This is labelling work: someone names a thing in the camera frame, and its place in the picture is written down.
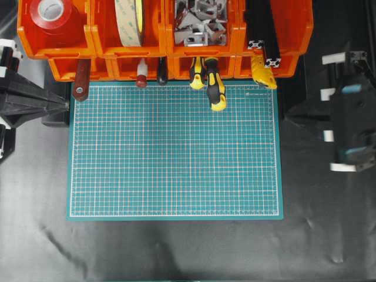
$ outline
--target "orange storage bin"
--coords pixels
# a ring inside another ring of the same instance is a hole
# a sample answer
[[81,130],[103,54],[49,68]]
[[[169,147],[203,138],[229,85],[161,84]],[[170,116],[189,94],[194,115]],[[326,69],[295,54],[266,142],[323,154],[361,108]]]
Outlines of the orange storage bin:
[[[234,78],[235,70],[235,56],[230,57],[218,57],[218,67],[222,79],[231,79]],[[181,57],[173,58],[174,63],[174,77],[178,80],[188,80],[189,69],[192,65],[192,58],[190,57]]]
[[[299,56],[306,53],[313,32],[312,0],[270,0],[281,53],[281,66],[273,69],[277,77],[287,78],[295,74]],[[240,28],[237,45],[236,78],[249,78],[250,62],[241,56],[251,56],[247,49],[247,23],[244,20],[246,0],[239,0]]]
[[145,37],[142,47],[124,47],[116,24],[114,0],[92,0],[92,33],[102,58],[166,56],[165,0],[145,0]]
[[53,36],[48,35],[34,24],[30,16],[32,0],[18,1],[17,31],[23,48],[29,58],[91,58],[96,55],[93,38],[90,30],[90,0],[72,0],[81,16],[82,38],[77,42],[67,45],[58,44]]
[[[78,59],[50,59],[48,62],[56,81],[75,81]],[[101,58],[93,58],[90,80],[114,80],[111,61]]]
[[168,56],[235,56],[239,40],[239,4],[238,0],[227,1],[227,43],[226,46],[185,47],[184,43],[175,45],[174,9],[175,0],[166,0],[166,40]]
[[[113,59],[112,67],[116,80],[136,80],[137,79],[137,66],[140,62],[140,58],[117,58]],[[157,69],[159,58],[145,58],[147,64],[147,79],[157,79]],[[167,67],[169,70],[169,80],[174,79],[172,59],[167,60]]]

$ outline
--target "grid lines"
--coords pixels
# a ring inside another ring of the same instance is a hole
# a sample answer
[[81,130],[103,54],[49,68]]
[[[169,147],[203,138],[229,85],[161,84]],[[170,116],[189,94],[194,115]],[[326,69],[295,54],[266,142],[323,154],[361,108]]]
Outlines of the grid lines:
[[226,92],[217,113],[185,85],[91,85],[71,122],[68,217],[280,216],[275,93]]

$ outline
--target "yellow screwdriver handle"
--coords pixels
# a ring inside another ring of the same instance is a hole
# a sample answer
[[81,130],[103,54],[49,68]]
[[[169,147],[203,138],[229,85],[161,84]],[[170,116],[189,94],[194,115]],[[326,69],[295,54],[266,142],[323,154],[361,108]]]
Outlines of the yellow screwdriver handle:
[[263,55],[251,57],[252,77],[253,80],[268,89],[277,89],[277,82],[274,79],[271,67],[266,68]]
[[201,57],[194,57],[189,70],[190,87],[194,90],[200,90],[205,86],[205,67]]
[[215,112],[224,110],[227,106],[226,87],[224,86],[218,69],[218,59],[209,57],[205,59],[207,72],[207,97],[210,107]]

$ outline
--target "black and yellow screwdriver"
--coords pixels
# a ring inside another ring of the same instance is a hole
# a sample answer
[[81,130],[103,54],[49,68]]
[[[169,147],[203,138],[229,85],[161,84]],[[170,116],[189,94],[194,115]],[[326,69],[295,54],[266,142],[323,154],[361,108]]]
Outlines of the black and yellow screwdriver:
[[207,97],[210,107],[215,112],[226,108],[226,87],[224,86],[218,68],[218,59],[209,57],[205,59],[207,73]]
[[201,57],[194,57],[189,69],[190,87],[194,90],[200,90],[205,86],[205,67],[204,60]]

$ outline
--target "tape roll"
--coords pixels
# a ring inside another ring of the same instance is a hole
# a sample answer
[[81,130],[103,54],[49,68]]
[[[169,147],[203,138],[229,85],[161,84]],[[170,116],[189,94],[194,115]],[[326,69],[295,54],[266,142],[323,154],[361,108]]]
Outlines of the tape roll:
[[85,38],[79,11],[72,0],[33,0],[30,16],[45,33],[55,36],[57,43],[69,44]]
[[122,45],[142,46],[145,29],[143,0],[115,0],[115,11]]

